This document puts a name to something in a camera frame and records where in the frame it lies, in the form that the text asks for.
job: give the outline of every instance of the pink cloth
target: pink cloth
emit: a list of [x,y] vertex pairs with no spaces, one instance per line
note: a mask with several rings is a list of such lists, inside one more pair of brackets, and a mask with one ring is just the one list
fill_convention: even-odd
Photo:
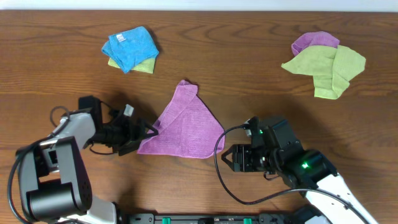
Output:
[[297,56],[302,50],[306,49],[309,46],[323,45],[337,48],[337,45],[339,43],[340,40],[338,40],[336,37],[333,37],[327,32],[308,32],[306,34],[303,34],[292,44],[292,52],[294,56]]
[[[170,155],[204,159],[213,155],[224,132],[219,122],[197,97],[198,87],[182,80],[172,101],[153,125],[159,135],[141,142],[138,154]],[[224,149],[224,138],[217,152]]]

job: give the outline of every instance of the wood grain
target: wood grain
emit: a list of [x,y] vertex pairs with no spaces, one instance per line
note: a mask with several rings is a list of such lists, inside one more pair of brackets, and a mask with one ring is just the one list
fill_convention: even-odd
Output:
[[[160,50],[153,75],[124,75],[101,53],[108,35],[137,26],[152,32]],[[367,60],[335,101],[314,98],[310,77],[280,67],[292,58],[297,37],[319,30]],[[199,84],[200,98],[225,128],[254,115],[284,115],[303,145],[326,154],[380,223],[398,220],[398,14],[0,11],[0,49],[1,223],[17,223],[5,194],[14,153],[52,130],[51,108],[74,110],[78,97],[95,95],[112,106],[130,103],[154,121],[181,79]],[[248,141],[236,131],[226,148]],[[129,212],[257,213],[305,203],[293,194],[240,205],[221,187],[212,159],[82,155],[94,193]],[[262,174],[220,169],[245,200],[287,188]]]

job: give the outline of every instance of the towel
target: towel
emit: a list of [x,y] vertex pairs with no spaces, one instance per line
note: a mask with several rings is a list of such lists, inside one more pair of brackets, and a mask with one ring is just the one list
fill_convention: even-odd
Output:
[[[119,65],[117,65],[117,63],[111,58],[109,58],[108,65],[115,67],[115,68],[120,68]],[[149,59],[143,60],[141,63],[136,65],[134,68],[132,68],[132,70],[153,74],[154,68],[155,68],[155,59],[149,58]]]
[[292,52],[294,56],[297,56],[302,50],[306,49],[309,46],[322,45],[337,48],[337,45],[339,43],[340,40],[338,40],[336,37],[333,37],[327,32],[307,32],[301,35],[301,37],[299,37],[292,44]]
[[282,68],[313,76],[314,96],[335,100],[349,87],[349,81],[363,72],[365,62],[362,55],[348,47],[311,46],[283,63]]
[[[170,155],[205,159],[213,155],[224,132],[219,122],[197,96],[198,87],[182,80],[153,127],[159,135],[142,140],[138,154]],[[224,138],[217,152],[224,148]]]
[[102,52],[113,59],[124,73],[148,58],[156,58],[152,37],[144,27],[114,34],[102,47]]

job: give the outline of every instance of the white label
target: white label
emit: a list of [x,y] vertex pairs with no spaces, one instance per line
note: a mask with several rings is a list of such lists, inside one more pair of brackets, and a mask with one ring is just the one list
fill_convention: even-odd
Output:
[[126,40],[126,39],[123,37],[123,34],[118,34],[118,35],[116,35],[116,38],[118,39],[119,42],[122,42],[122,41]]
[[134,111],[134,108],[132,106],[126,105],[126,109],[124,109],[123,114],[125,116],[131,116],[133,111]]

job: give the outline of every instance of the blue cloth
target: blue cloth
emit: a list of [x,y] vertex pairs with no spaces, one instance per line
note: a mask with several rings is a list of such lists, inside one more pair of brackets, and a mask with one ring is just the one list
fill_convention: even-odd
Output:
[[152,37],[144,27],[109,36],[102,52],[112,58],[124,73],[143,60],[156,58],[159,54]]

